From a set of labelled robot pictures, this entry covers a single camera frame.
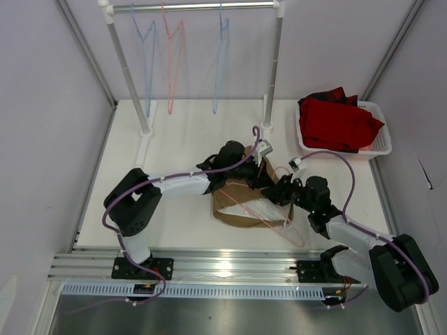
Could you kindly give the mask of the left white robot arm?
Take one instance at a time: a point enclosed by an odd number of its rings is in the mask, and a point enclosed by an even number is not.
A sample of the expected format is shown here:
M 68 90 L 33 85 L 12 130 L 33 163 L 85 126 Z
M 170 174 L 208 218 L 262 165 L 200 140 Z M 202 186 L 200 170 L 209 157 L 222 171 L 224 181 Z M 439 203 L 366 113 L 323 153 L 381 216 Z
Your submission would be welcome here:
M 152 270 L 152 253 L 144 231 L 161 199 L 207 195 L 223 188 L 230 179 L 244 181 L 251 189 L 273 186 L 265 160 L 271 152 L 266 140 L 257 141 L 248 154 L 241 143 L 228 141 L 219 153 L 186 172 L 155 178 L 140 168 L 128 172 L 104 200 L 103 215 L 103 225 L 117 234 L 129 259 L 127 271 L 143 279 Z

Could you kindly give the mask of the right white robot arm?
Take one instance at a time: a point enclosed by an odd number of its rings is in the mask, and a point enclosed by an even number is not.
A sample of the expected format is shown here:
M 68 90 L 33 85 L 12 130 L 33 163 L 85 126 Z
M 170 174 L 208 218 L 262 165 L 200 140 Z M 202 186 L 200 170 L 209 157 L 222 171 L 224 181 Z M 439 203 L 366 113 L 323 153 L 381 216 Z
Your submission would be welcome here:
M 381 234 L 349 220 L 330 199 L 328 181 L 305 183 L 283 176 L 261 192 L 274 204 L 307 211 L 312 230 L 338 243 L 320 255 L 319 274 L 326 281 L 348 277 L 375 289 L 395 312 L 424 304 L 439 283 L 415 239 L 407 234 Z

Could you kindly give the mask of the red folded garment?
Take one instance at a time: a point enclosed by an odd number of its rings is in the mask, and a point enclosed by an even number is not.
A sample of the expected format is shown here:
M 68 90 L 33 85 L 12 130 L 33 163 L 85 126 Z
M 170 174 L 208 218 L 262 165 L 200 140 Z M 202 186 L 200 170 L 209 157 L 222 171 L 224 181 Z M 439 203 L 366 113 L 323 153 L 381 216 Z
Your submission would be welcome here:
M 298 101 L 299 127 L 306 147 L 358 153 L 369 149 L 384 126 L 358 107 L 358 97 L 342 87 L 312 93 Z

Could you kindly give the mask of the white plastic basket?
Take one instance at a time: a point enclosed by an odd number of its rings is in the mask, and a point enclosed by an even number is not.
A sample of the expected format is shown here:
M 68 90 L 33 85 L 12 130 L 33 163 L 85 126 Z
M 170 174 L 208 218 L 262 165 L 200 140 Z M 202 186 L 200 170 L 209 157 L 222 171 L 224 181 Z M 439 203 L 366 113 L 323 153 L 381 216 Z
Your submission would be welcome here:
M 340 154 L 348 160 L 361 160 L 368 161 L 377 156 L 388 155 L 392 151 L 392 142 L 390 138 L 390 133 L 386 125 L 386 119 L 381 111 L 381 108 L 376 104 L 369 101 L 358 101 L 358 107 L 367 110 L 375 119 L 383 122 L 384 125 L 379 130 L 377 136 L 375 137 L 373 143 L 369 145 L 369 150 L 358 150 L 358 152 L 340 152 L 336 151 L 336 154 Z M 302 139 L 302 132 L 300 129 L 300 108 L 297 106 L 295 108 L 295 127 L 296 127 L 296 137 L 298 139 L 299 147 L 304 155 L 321 151 L 319 148 L 307 147 Z

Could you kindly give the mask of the metal clothes rack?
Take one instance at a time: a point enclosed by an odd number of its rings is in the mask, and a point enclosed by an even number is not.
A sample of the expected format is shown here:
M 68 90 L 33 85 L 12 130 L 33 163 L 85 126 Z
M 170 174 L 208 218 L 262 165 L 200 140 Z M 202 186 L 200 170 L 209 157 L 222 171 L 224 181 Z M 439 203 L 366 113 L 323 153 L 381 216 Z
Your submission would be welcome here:
M 131 4 L 129 5 L 113 5 L 109 1 L 98 1 L 98 7 L 101 9 L 108 32 L 115 49 L 115 53 L 119 60 L 119 65 L 122 69 L 124 79 L 130 93 L 131 101 L 135 108 L 135 112 L 140 122 L 140 143 L 135 158 L 135 166 L 142 168 L 147 160 L 147 152 L 149 144 L 154 137 L 154 121 L 157 112 L 157 102 L 152 98 L 151 115 L 147 118 L 144 115 L 145 102 L 138 97 L 138 92 L 133 81 L 129 65 L 124 54 L 124 50 L 119 39 L 119 35 L 115 26 L 114 16 L 119 14 L 131 15 Z M 180 11 L 199 11 L 199 10 L 217 10 L 219 12 L 219 3 L 182 3 L 166 5 L 167 12 Z M 271 70 L 268 92 L 263 97 L 263 119 L 261 122 L 261 134 L 266 139 L 270 139 L 273 129 L 272 125 L 272 106 L 274 101 L 274 93 L 277 82 L 277 68 L 279 63 L 279 49 L 281 42 L 281 33 L 283 21 L 285 16 L 286 5 L 284 1 L 243 1 L 243 2 L 229 2 L 223 3 L 224 10 L 236 9 L 264 9 L 271 8 L 276 11 L 275 25 L 274 25 L 274 47 L 271 60 Z M 136 5 L 137 13 L 160 12 L 161 4 L 159 5 Z

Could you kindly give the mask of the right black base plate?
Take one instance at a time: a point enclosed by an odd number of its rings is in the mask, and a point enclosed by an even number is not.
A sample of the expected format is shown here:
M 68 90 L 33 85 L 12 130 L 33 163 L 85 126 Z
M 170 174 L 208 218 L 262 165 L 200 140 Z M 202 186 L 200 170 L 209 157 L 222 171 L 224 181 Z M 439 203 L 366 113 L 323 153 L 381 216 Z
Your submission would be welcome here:
M 300 283 L 348 283 L 328 261 L 298 260 L 289 269 L 297 274 Z

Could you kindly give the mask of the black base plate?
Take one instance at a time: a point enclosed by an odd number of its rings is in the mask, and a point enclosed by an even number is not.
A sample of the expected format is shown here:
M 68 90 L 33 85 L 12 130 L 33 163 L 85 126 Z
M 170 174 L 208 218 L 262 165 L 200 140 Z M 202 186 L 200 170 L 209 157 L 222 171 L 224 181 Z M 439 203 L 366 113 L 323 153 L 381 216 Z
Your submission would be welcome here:
M 300 283 L 348 283 L 328 261 L 298 260 L 289 269 L 297 274 Z
M 152 258 L 142 265 L 159 273 L 167 281 L 172 279 L 174 269 L 174 260 L 172 258 Z M 111 278 L 148 281 L 159 279 L 158 276 L 132 265 L 125 257 L 115 258 Z

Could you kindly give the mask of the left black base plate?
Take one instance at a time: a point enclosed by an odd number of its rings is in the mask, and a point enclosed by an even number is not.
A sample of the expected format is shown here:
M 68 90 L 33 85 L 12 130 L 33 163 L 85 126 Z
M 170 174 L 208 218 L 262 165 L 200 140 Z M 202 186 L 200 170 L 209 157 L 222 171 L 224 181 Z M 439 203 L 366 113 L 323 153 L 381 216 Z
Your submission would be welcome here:
M 172 279 L 174 269 L 174 260 L 172 258 L 152 258 L 142 265 L 159 273 L 167 281 Z M 111 278 L 148 281 L 159 279 L 158 276 L 132 265 L 125 257 L 115 258 Z

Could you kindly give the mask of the aluminium mounting rail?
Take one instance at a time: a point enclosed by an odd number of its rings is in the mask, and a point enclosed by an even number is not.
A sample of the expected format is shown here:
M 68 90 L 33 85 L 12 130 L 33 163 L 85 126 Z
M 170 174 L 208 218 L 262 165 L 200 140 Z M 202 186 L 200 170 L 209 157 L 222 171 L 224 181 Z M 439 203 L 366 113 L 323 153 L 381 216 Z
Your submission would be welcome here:
M 298 275 L 291 268 L 298 260 L 318 260 L 321 250 L 242 251 L 235 249 L 189 250 L 157 248 L 156 258 L 172 258 L 173 277 L 169 284 L 192 285 L 292 285 Z M 54 256 L 49 281 L 112 280 L 115 258 L 122 253 L 113 248 L 75 249 Z

